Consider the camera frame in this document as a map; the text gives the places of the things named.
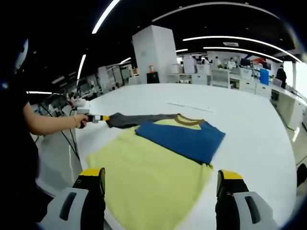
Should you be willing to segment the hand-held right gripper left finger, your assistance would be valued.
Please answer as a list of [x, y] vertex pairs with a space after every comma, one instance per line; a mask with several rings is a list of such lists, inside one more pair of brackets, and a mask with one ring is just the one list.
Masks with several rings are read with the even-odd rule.
[[49, 203], [47, 229], [102, 230], [105, 209], [105, 168], [87, 169]]

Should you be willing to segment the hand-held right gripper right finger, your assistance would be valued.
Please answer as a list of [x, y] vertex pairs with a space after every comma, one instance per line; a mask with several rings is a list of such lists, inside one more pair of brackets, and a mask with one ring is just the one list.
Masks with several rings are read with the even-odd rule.
[[218, 230], [276, 230], [273, 210], [256, 192], [249, 191], [243, 177], [219, 170], [215, 205]]

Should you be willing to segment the person's left hand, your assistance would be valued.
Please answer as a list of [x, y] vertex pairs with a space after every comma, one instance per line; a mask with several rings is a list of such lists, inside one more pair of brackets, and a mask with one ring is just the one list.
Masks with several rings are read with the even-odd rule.
[[76, 122], [76, 128], [82, 128], [86, 126], [88, 122], [88, 116], [84, 114], [75, 114], [74, 116]]

